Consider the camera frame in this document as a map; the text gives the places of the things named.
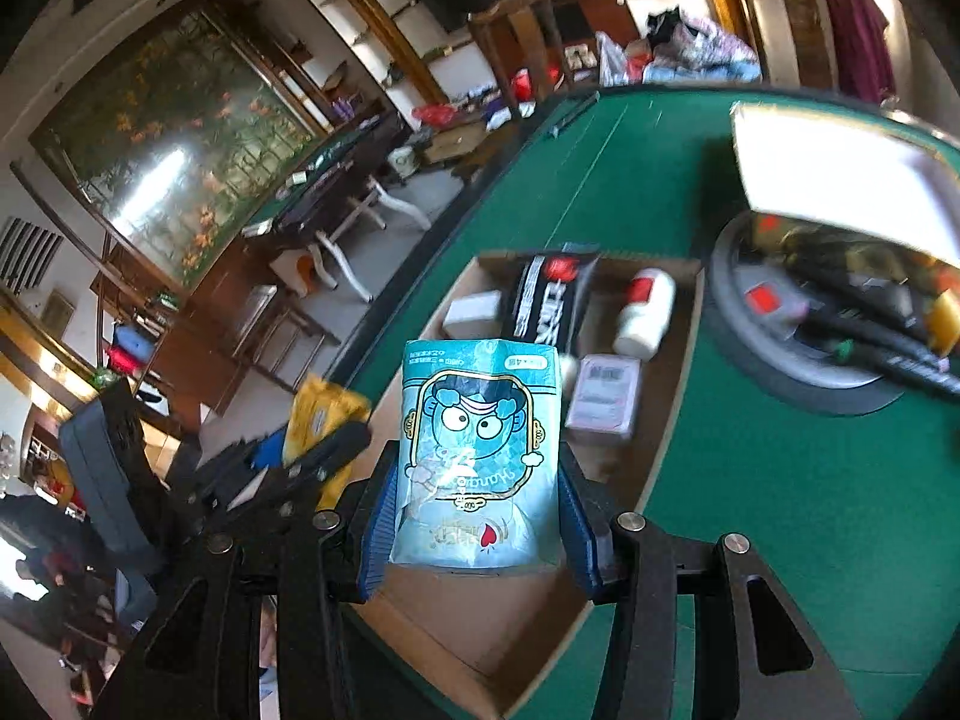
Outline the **maroon cloth on chair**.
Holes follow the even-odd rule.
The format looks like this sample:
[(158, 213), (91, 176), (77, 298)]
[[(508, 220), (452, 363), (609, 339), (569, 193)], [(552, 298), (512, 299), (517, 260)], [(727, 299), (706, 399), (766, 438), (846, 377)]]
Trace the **maroon cloth on chair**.
[(884, 32), (889, 21), (874, 0), (825, 0), (832, 21), (839, 91), (882, 104), (896, 93)]

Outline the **yellow snack packet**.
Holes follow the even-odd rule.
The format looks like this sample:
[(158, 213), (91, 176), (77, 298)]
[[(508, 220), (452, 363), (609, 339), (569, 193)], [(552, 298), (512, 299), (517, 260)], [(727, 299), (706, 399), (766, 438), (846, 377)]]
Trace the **yellow snack packet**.
[(370, 419), (370, 400), (336, 383), (309, 374), (296, 392), (286, 426), (281, 460), (290, 466), (347, 422)]

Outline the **framed floral painting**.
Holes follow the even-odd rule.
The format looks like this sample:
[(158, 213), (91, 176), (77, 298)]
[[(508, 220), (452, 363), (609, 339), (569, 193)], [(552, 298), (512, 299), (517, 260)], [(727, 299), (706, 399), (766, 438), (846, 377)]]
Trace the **framed floral painting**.
[(314, 130), (205, 5), (127, 37), (31, 137), (53, 174), (179, 293), (190, 293)]

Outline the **black white snack bag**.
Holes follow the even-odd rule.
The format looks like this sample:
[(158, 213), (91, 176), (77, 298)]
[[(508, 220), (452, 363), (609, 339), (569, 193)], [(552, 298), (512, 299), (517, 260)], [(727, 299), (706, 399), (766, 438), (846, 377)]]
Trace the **black white snack bag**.
[(590, 249), (539, 250), (519, 259), (519, 277), (509, 293), (501, 337), (548, 344), (576, 356), (590, 285), (601, 254)]

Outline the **blue cartoon tissue pack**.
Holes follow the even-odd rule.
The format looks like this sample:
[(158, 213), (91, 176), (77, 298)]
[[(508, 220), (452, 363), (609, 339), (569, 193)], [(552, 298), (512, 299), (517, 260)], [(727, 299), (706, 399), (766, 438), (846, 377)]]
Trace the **blue cartoon tissue pack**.
[(548, 344), (415, 340), (400, 385), (391, 561), (540, 571), (562, 557), (562, 372)]

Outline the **small white cube box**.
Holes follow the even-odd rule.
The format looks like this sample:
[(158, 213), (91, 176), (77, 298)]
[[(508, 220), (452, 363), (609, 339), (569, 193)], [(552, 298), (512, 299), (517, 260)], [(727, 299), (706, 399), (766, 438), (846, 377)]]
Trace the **small white cube box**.
[(500, 289), (467, 294), (449, 304), (441, 322), (444, 335), (453, 340), (480, 340), (496, 338), (501, 330)]

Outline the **small white bottle red label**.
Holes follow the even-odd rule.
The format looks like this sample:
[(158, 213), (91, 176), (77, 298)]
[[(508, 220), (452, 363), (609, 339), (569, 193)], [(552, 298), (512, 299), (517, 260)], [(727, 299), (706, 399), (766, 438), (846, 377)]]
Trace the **small white bottle red label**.
[(660, 268), (643, 268), (631, 278), (612, 343), (615, 355), (640, 361), (656, 356), (669, 330), (675, 291), (674, 278)]

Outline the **dark side table white legs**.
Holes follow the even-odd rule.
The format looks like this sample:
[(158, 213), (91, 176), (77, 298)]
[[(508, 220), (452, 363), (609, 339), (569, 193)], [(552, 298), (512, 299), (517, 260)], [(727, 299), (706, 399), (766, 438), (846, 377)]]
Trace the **dark side table white legs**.
[(359, 299), (370, 304), (373, 293), (359, 281), (338, 239), (363, 218), (384, 231), (381, 208), (409, 216), (421, 231), (430, 231), (430, 218), (382, 183), (389, 154), (409, 135), (407, 122), (398, 114), (374, 114), (353, 130), (337, 133), (254, 213), (241, 236), (275, 252), (306, 250), (320, 281), (337, 289), (337, 278), (324, 263), (324, 255), (331, 255)]

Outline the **round grey table console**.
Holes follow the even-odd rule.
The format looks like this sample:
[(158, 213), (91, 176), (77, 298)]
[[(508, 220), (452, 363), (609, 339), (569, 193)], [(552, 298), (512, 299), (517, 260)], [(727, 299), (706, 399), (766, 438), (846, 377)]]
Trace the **round grey table console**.
[(893, 247), (812, 229), (760, 242), (742, 211), (706, 259), (706, 317), (731, 361), (802, 410), (861, 416), (910, 388), (958, 398), (958, 356), (937, 353), (924, 327), (932, 301)]

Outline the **wooden chair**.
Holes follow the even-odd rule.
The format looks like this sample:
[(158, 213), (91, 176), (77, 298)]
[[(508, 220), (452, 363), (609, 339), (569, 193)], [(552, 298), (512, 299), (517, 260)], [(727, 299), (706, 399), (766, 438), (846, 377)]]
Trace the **wooden chair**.
[(521, 117), (512, 84), (519, 70), (527, 70), (534, 103), (573, 85), (553, 0), (496, 0), (490, 8), (467, 16), (467, 28), (514, 119)]

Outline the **white pink barcode box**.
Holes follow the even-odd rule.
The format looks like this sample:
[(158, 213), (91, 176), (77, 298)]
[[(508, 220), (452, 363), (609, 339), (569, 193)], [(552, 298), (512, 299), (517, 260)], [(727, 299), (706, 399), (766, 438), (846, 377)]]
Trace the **white pink barcode box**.
[(640, 361), (584, 356), (566, 411), (566, 432), (586, 444), (625, 444), (635, 432), (640, 395)]

